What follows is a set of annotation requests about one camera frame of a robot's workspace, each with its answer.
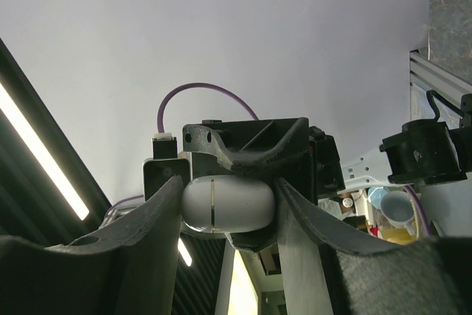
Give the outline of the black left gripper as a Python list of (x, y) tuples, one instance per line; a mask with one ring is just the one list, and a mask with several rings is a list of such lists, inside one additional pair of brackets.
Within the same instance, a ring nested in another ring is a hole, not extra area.
[[(284, 179), (312, 203), (345, 188), (334, 138), (306, 117), (189, 124), (182, 136), (195, 177), (235, 175), (267, 184)], [(225, 236), (234, 249), (253, 254), (277, 242), (271, 229)]]

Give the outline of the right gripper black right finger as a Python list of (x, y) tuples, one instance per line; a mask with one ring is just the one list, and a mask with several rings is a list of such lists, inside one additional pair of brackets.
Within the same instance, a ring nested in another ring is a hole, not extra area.
[(374, 238), (275, 182), (277, 242), (290, 314), (469, 314), (471, 239), (406, 246)]

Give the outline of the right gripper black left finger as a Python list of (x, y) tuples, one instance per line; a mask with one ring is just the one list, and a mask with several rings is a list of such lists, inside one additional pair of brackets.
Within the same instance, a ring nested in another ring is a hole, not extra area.
[(170, 314), (183, 184), (69, 245), (1, 237), (2, 314)]

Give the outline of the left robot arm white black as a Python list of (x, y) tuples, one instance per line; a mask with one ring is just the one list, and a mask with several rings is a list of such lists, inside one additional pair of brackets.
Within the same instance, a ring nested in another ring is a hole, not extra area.
[(404, 124), (348, 165), (334, 138), (305, 117), (202, 122), (184, 126), (183, 138), (186, 152), (213, 158), (193, 165), (183, 220), (197, 232), (232, 237), (268, 228), (279, 179), (306, 204), (344, 220), (354, 213), (354, 190), (444, 184), (471, 171), (471, 128), (450, 129), (436, 117)]

